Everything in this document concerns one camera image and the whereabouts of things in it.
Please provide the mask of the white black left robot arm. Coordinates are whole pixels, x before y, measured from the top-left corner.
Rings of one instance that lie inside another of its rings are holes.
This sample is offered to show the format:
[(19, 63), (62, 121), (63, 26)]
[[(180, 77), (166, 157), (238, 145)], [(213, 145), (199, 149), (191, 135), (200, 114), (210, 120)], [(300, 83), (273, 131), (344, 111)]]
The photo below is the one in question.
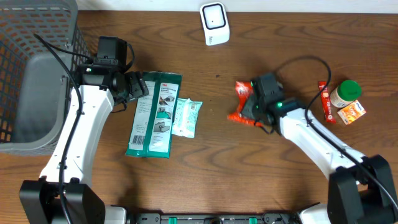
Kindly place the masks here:
[(107, 206), (91, 189), (101, 132), (116, 105), (147, 96), (141, 72), (127, 60), (132, 45), (101, 36), (98, 52), (65, 71), (73, 85), (56, 148), (38, 180), (23, 181), (19, 199), (29, 223), (132, 223), (124, 207)]

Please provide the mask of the green capped white jar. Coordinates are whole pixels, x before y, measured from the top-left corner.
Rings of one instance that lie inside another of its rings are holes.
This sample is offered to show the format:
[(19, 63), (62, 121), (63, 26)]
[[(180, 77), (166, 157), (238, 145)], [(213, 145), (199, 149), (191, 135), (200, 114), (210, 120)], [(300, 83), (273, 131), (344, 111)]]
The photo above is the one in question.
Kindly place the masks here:
[(360, 85), (354, 80), (345, 80), (340, 83), (330, 94), (333, 106), (344, 108), (357, 100), (362, 94)]

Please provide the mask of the green white package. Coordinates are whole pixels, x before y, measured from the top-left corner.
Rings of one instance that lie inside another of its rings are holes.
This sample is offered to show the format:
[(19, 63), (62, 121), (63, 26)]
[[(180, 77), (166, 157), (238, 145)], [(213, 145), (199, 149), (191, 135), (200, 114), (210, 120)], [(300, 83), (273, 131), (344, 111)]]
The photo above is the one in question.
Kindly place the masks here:
[(125, 155), (168, 159), (182, 75), (145, 72), (143, 78), (149, 94), (137, 101)]

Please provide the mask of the red snack bag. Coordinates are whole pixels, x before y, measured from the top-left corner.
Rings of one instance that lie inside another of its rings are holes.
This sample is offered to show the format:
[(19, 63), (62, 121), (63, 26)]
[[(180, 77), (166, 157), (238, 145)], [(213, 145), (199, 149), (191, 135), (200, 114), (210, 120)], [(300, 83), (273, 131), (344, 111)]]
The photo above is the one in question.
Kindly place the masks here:
[(324, 111), (324, 115), (325, 115), (325, 121), (327, 123), (335, 124), (336, 119), (332, 115), (330, 95), (328, 92), (328, 88), (326, 87), (326, 81), (319, 81), (318, 88), (321, 91), (320, 97), (321, 97), (323, 111)]
[(244, 104), (247, 102), (248, 98), (253, 94), (251, 82), (236, 82), (235, 90), (239, 99), (239, 104), (234, 113), (227, 116), (230, 121), (234, 121), (241, 124), (264, 127), (263, 124), (257, 122), (252, 118), (248, 118), (242, 114)]

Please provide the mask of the light blue tissue pack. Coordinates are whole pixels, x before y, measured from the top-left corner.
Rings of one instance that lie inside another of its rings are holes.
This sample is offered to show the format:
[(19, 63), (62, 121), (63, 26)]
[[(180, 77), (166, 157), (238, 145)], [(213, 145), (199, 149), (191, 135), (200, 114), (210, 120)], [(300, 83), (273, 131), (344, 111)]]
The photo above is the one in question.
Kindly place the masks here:
[(195, 137), (195, 128), (198, 113), (202, 106), (201, 101), (192, 101), (190, 98), (177, 100), (172, 134), (186, 138)]

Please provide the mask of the orange tissue pack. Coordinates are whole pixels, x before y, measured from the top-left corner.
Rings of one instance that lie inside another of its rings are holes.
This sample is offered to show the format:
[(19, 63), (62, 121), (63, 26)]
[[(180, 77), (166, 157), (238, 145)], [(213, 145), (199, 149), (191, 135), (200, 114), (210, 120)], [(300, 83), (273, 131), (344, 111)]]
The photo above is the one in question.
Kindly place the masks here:
[(366, 110), (358, 100), (353, 101), (338, 111), (338, 115), (345, 125), (351, 124), (364, 114), (366, 114)]

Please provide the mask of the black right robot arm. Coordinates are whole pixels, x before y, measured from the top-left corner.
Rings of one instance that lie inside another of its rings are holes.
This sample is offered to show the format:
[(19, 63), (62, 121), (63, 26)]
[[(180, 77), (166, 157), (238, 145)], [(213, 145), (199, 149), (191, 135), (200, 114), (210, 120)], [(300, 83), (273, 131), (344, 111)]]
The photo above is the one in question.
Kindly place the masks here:
[(328, 180), (328, 201), (295, 215), (295, 223), (397, 223), (389, 163), (365, 156), (324, 127), (300, 101), (286, 99), (272, 73), (251, 80), (243, 115), (298, 146)]

